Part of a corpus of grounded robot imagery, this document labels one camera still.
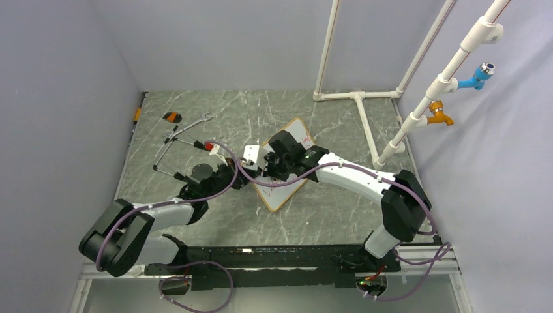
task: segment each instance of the whiteboard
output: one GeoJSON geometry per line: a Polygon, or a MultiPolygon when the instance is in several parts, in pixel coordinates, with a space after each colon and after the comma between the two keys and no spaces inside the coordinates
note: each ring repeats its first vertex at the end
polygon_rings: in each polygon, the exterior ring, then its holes
{"type": "MultiPolygon", "coordinates": [[[[290,123],[288,123],[280,130],[286,130],[287,132],[289,132],[294,137],[294,139],[296,139],[297,142],[300,142],[303,145],[305,149],[308,149],[315,145],[313,137],[311,137],[309,131],[307,130],[307,127],[305,126],[305,123],[299,117],[291,120],[290,123]]],[[[262,147],[266,148],[269,151],[273,151],[271,146],[268,144],[268,140],[262,145],[262,147]]],[[[292,180],[296,177],[296,175],[290,174],[288,180],[292,180]]],[[[257,180],[269,184],[283,183],[282,181],[271,177],[258,177],[257,180]]],[[[260,195],[267,208],[269,208],[271,212],[275,212],[280,209],[280,207],[282,207],[286,200],[288,200],[292,196],[292,194],[299,189],[299,187],[305,184],[307,180],[308,179],[302,179],[292,185],[278,188],[269,188],[254,184],[254,188],[260,195]]]]}

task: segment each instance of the wrench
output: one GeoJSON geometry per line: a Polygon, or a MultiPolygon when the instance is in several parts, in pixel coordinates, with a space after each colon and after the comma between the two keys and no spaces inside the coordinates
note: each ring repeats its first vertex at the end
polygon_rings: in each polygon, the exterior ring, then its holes
{"type": "Polygon", "coordinates": [[[183,132],[189,130],[190,128],[192,128],[192,127],[194,127],[198,124],[200,124],[201,122],[208,122],[208,121],[211,121],[212,119],[213,119],[213,115],[211,115],[211,113],[209,113],[209,112],[204,113],[204,114],[200,115],[199,119],[195,120],[194,122],[191,122],[187,126],[183,127],[181,130],[179,130],[178,132],[173,134],[173,137],[176,137],[179,134],[182,134],[183,132]]]}

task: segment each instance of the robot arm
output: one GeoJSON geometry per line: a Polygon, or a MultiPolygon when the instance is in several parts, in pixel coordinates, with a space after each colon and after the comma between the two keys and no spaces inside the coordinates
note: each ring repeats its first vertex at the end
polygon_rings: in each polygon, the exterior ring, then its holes
{"type": "MultiPolygon", "coordinates": [[[[244,158],[251,170],[258,168],[257,170],[262,171],[262,175],[284,181],[290,173],[300,176],[322,164],[353,164],[318,146],[306,150],[290,133],[283,130],[269,140],[269,146],[273,152],[258,146],[246,148],[244,158]]],[[[415,199],[401,188],[385,183],[382,178],[394,181],[415,192],[428,209],[431,208],[431,204],[418,180],[410,171],[402,170],[399,174],[393,174],[358,167],[372,172],[376,178],[343,166],[322,167],[307,178],[315,182],[340,186],[381,205],[383,224],[369,234],[359,251],[369,261],[378,264],[388,253],[391,254],[391,249],[401,241],[413,241],[426,218],[423,208],[415,199]]]]}
{"type": "MultiPolygon", "coordinates": [[[[300,176],[322,164],[353,164],[327,149],[313,146],[305,149],[293,136],[280,131],[270,140],[273,151],[260,146],[247,146],[241,166],[251,177],[273,177],[286,181],[290,174],[300,176]]],[[[386,183],[394,181],[415,192],[430,208],[430,202],[415,176],[406,170],[399,174],[370,171],[373,178],[361,171],[345,166],[324,166],[312,171],[306,178],[317,183],[330,183],[360,194],[382,207],[383,224],[370,233],[359,253],[372,264],[382,264],[393,258],[391,249],[401,241],[410,242],[425,219],[425,213],[417,201],[407,192],[386,183]]],[[[175,173],[174,177],[186,185],[175,198],[175,205],[142,211],[123,223],[108,241],[102,255],[102,268],[117,277],[125,274],[135,264],[163,263],[179,265],[187,262],[187,246],[170,236],[148,237],[152,231],[174,225],[189,225],[198,221],[208,210],[206,201],[178,204],[180,199],[200,199],[219,193],[232,181],[237,171],[232,159],[219,164],[216,171],[208,164],[198,164],[190,176],[175,173]]],[[[249,180],[239,172],[232,185],[244,187],[249,180]]],[[[135,206],[123,199],[115,200],[88,231],[79,245],[79,251],[90,260],[96,260],[102,242],[113,225],[135,206]]]]}

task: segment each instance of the black rail base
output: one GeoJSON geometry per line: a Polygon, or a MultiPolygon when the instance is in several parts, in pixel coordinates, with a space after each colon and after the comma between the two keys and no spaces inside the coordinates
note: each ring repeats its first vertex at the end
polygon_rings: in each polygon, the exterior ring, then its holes
{"type": "MultiPolygon", "coordinates": [[[[380,267],[359,255],[360,245],[188,247],[189,262],[215,261],[229,269],[236,287],[331,285],[354,287],[355,273],[376,272],[380,267]]],[[[398,272],[400,264],[390,252],[385,272],[398,272]]],[[[151,264],[146,275],[183,275],[186,269],[151,264]]],[[[218,267],[196,265],[188,270],[192,290],[229,286],[218,267]]]]}

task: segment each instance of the white pvc pipe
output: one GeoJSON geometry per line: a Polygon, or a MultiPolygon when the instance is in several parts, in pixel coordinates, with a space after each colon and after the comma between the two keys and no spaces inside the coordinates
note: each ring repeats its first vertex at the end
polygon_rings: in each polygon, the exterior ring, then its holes
{"type": "MultiPolygon", "coordinates": [[[[436,96],[438,96],[444,90],[443,88],[447,86],[447,84],[451,81],[451,78],[453,77],[453,75],[455,75],[455,72],[459,69],[459,67],[465,61],[470,52],[474,51],[484,41],[486,36],[489,34],[486,32],[486,30],[491,31],[491,27],[493,27],[493,24],[495,23],[499,15],[503,12],[505,7],[509,4],[509,2],[511,2],[511,0],[495,0],[492,3],[490,8],[486,11],[486,14],[483,16],[484,21],[482,20],[482,18],[480,18],[461,42],[462,47],[465,44],[465,46],[468,46],[470,48],[466,48],[465,50],[463,50],[463,48],[459,48],[457,50],[443,72],[438,74],[438,77],[426,90],[425,96],[420,101],[419,105],[417,105],[416,109],[413,110],[412,114],[408,116],[408,119],[413,118],[413,116],[417,119],[420,119],[420,117],[424,114],[425,110],[432,102],[432,99],[435,100],[436,96]]],[[[416,123],[406,123],[406,121],[402,123],[401,129],[398,131],[396,136],[386,145],[384,151],[382,151],[382,155],[380,155],[380,158],[375,161],[374,168],[376,170],[382,169],[382,166],[386,163],[386,160],[395,153],[395,151],[399,148],[401,141],[413,128],[415,128],[415,125],[416,123]]]]}
{"type": "Polygon", "coordinates": [[[332,34],[334,33],[334,23],[336,22],[336,14],[338,12],[338,5],[340,0],[334,0],[332,2],[332,8],[330,10],[329,24],[327,27],[327,35],[325,37],[325,44],[323,46],[323,55],[321,56],[321,64],[319,66],[319,74],[317,75],[317,84],[315,84],[316,94],[321,93],[321,86],[323,84],[323,77],[325,75],[325,68],[327,66],[328,53],[330,49],[330,43],[332,40],[332,34]]]}
{"type": "Polygon", "coordinates": [[[361,116],[361,124],[363,125],[363,131],[365,132],[366,142],[368,143],[368,150],[370,151],[370,157],[373,163],[378,159],[378,150],[376,150],[376,144],[374,143],[374,138],[372,137],[372,132],[370,131],[370,125],[368,124],[368,119],[366,118],[365,107],[363,106],[363,98],[361,98],[360,95],[356,95],[353,99],[357,104],[359,116],[361,116]]]}
{"type": "Polygon", "coordinates": [[[338,99],[354,99],[356,95],[360,95],[361,98],[393,98],[393,91],[352,91],[351,93],[326,93],[322,97],[324,100],[338,100],[338,99]]]}
{"type": "Polygon", "coordinates": [[[440,30],[441,25],[443,24],[443,21],[445,21],[445,18],[447,17],[447,14],[449,11],[451,11],[451,8],[453,8],[453,5],[455,4],[456,0],[446,0],[441,7],[440,12],[438,13],[438,16],[436,16],[436,19],[434,20],[434,23],[432,24],[432,27],[428,30],[428,33],[426,34],[425,39],[423,40],[423,43],[421,44],[421,47],[419,48],[419,51],[417,51],[417,54],[413,58],[413,61],[411,62],[411,65],[407,69],[407,72],[403,76],[403,79],[399,83],[399,86],[397,87],[397,91],[399,93],[403,93],[405,90],[405,87],[411,80],[411,77],[413,76],[413,73],[423,60],[423,57],[426,54],[426,51],[428,50],[428,47],[432,44],[432,41],[434,40],[434,37],[436,34],[438,34],[438,31],[440,30]]]}
{"type": "Polygon", "coordinates": [[[495,23],[509,2],[511,2],[511,0],[495,0],[486,11],[486,14],[484,14],[486,21],[488,21],[488,23],[495,23]]]}

